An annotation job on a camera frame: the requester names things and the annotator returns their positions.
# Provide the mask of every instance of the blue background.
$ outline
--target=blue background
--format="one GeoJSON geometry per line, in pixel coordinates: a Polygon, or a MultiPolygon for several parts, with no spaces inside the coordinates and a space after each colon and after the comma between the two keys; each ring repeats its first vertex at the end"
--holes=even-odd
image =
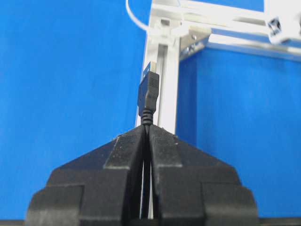
{"type": "MultiPolygon", "coordinates": [[[[130,5],[146,23],[151,1],[130,5]]],[[[53,168],[134,127],[144,42],[123,0],[0,1],[0,219],[24,218],[53,168]]],[[[300,72],[212,49],[180,64],[177,134],[235,166],[261,217],[301,216],[300,72]]]]}

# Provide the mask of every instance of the white cable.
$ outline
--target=white cable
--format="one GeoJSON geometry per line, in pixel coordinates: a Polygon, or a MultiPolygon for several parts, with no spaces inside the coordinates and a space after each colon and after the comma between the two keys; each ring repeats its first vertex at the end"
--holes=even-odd
{"type": "Polygon", "coordinates": [[[153,34],[153,35],[159,35],[160,32],[154,28],[149,27],[148,25],[142,23],[140,20],[138,20],[133,12],[131,11],[131,8],[128,4],[128,0],[126,0],[126,9],[127,9],[127,14],[131,18],[131,20],[142,30],[146,31],[148,34],[153,34]]]}

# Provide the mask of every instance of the black cable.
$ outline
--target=black cable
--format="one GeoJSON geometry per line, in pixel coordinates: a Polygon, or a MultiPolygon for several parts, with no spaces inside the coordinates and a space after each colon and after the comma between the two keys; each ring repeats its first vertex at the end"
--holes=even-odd
{"type": "MultiPolygon", "coordinates": [[[[149,125],[145,125],[146,140],[149,142],[149,125]]],[[[143,191],[142,191],[142,203],[141,203],[141,216],[140,218],[148,218],[149,205],[150,205],[150,190],[151,190],[151,153],[147,148],[143,150],[143,191]]]]}
{"type": "Polygon", "coordinates": [[[139,85],[138,107],[141,124],[145,127],[145,147],[143,150],[143,179],[142,197],[140,203],[140,218],[148,218],[151,190],[151,151],[149,150],[149,131],[153,124],[153,115],[156,111],[159,95],[159,75],[148,71],[139,85]]]}

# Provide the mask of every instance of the aluminum frame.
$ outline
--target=aluminum frame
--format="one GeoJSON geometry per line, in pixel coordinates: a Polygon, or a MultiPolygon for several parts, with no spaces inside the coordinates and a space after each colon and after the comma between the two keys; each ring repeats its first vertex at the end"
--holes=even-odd
{"type": "MultiPolygon", "coordinates": [[[[271,31],[265,25],[263,12],[191,0],[153,0],[149,26],[155,27],[161,20],[168,20],[170,28],[184,24],[197,29],[211,29],[206,42],[208,48],[301,62],[301,37],[284,45],[271,44],[271,31]]],[[[201,49],[195,48],[192,40],[187,56],[180,57],[185,54],[181,41],[183,38],[176,38],[173,44],[166,44],[158,37],[147,36],[143,60],[143,69],[149,62],[155,62],[156,72],[160,75],[154,124],[173,134],[176,131],[179,63],[201,49]]]]}

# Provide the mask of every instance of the black connector housing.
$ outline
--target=black connector housing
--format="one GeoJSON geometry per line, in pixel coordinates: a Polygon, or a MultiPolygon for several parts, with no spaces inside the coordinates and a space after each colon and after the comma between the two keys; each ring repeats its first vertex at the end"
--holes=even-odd
{"type": "Polygon", "coordinates": [[[141,124],[152,124],[159,95],[159,75],[148,71],[139,86],[138,107],[141,124]]]}

